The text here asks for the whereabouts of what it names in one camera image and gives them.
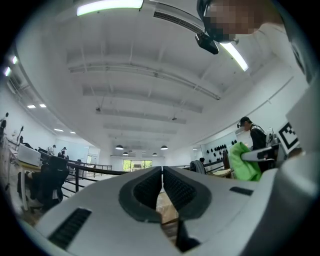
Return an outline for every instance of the window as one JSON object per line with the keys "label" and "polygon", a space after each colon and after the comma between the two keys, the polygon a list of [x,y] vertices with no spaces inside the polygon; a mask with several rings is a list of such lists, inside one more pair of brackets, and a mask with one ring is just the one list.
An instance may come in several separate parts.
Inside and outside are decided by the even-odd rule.
{"label": "window", "polygon": [[151,160],[123,160],[122,171],[124,172],[134,172],[146,168],[152,167]]}

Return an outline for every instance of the black rubber pad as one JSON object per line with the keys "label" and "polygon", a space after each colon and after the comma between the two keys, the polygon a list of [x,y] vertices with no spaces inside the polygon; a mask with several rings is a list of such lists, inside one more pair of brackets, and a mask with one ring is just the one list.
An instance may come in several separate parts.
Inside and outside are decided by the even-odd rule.
{"label": "black rubber pad", "polygon": [[212,195],[206,186],[168,166],[163,167],[163,187],[180,221],[199,218],[211,203]]}
{"label": "black rubber pad", "polygon": [[81,227],[87,221],[91,211],[83,208],[76,209],[57,229],[49,240],[56,246],[66,249],[75,238]]}
{"label": "black rubber pad", "polygon": [[161,167],[158,166],[124,184],[119,192],[119,203],[137,221],[161,223],[161,215],[156,212],[161,188]]}

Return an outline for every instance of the chair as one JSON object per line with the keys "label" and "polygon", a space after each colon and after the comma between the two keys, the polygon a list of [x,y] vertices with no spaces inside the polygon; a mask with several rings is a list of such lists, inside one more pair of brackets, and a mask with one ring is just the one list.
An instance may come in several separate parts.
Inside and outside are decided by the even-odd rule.
{"label": "chair", "polygon": [[34,209],[47,211],[60,203],[63,199],[62,185],[69,175],[67,161],[58,157],[50,157],[48,164],[41,167],[41,173],[38,176],[38,188],[31,192],[31,199],[37,199],[42,206],[30,207],[33,213]]}

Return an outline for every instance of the green cloth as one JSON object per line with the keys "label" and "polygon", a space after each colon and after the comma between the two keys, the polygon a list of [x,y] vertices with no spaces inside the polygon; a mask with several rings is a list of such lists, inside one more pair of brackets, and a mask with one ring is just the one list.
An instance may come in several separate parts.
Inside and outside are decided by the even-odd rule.
{"label": "green cloth", "polygon": [[230,150],[230,161],[234,169],[234,175],[241,181],[259,181],[261,171],[257,162],[247,162],[241,159],[241,155],[251,150],[242,142],[234,144]]}

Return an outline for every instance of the white panel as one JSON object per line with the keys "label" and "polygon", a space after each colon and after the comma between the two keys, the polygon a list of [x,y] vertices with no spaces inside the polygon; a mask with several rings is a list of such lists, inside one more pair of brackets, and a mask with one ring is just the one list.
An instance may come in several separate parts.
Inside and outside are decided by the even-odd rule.
{"label": "white panel", "polygon": [[0,84],[0,119],[2,119],[7,112],[9,116],[6,118],[6,128],[4,132],[8,138],[12,138],[14,131],[19,135],[20,129],[23,126],[21,133],[23,142],[29,143],[34,149],[41,147],[46,150],[48,147],[53,146],[56,136],[28,114],[17,102],[6,85]]}

